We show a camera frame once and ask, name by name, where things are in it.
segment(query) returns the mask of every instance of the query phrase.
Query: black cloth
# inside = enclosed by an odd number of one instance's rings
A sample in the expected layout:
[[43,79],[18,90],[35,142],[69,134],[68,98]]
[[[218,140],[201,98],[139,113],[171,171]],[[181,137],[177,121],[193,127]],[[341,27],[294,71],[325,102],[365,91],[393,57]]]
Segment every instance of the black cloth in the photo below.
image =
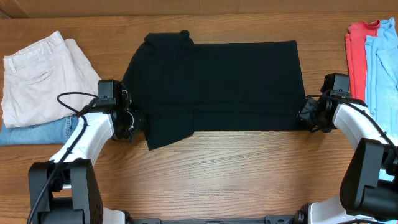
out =
[[149,119],[149,149],[194,131],[304,129],[296,41],[194,44],[186,30],[148,34],[123,83]]

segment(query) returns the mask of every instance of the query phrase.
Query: wooden table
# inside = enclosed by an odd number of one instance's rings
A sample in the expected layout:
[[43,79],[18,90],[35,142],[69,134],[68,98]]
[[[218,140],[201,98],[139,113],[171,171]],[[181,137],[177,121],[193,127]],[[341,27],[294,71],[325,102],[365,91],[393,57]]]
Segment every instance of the wooden table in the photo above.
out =
[[[1,20],[0,56],[59,30],[77,41],[101,78],[120,80],[150,32],[186,29],[195,43],[295,39],[305,92],[317,94],[326,74],[347,73],[344,35],[350,23],[392,16],[398,12]],[[60,148],[0,147],[0,223],[26,222],[29,167]],[[338,194],[352,155],[339,130],[197,132],[154,151],[140,134],[133,143],[106,143],[95,172],[104,206],[134,218],[264,217]]]

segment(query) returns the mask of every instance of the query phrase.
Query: black pants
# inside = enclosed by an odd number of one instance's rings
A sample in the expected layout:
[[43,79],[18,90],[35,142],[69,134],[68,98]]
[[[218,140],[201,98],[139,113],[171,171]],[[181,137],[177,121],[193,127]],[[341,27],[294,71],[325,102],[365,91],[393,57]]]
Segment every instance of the black pants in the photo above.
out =
[[194,131],[304,129],[296,41],[194,44],[186,30],[149,34],[123,82],[149,119],[149,149]]

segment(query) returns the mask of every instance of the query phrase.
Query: brown wood surface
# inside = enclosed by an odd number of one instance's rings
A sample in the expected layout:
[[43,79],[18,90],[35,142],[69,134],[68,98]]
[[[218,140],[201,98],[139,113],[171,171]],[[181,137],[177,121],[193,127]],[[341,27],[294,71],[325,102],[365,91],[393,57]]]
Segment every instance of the brown wood surface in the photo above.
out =
[[11,17],[396,11],[396,0],[0,0]]
[[[77,41],[101,78],[120,80],[150,32],[186,29],[196,43],[295,39],[306,94],[317,94],[326,74],[347,73],[350,23],[392,16],[398,11],[8,19],[0,21],[0,56],[59,30]],[[60,147],[0,147],[0,223],[26,221],[28,169]],[[133,143],[108,142],[95,172],[104,206],[134,218],[263,217],[338,194],[352,155],[340,131],[197,132],[154,151],[139,135]]]

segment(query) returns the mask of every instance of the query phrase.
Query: red cloth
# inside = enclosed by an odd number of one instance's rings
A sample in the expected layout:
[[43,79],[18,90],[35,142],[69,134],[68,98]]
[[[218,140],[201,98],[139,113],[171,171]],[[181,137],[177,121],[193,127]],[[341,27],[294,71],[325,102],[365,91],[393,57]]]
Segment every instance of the red cloth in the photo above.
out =
[[370,24],[355,22],[348,27],[349,34],[346,34],[346,53],[349,72],[349,83],[351,96],[365,101],[366,87],[366,36],[377,37],[377,30],[380,28],[380,21]]

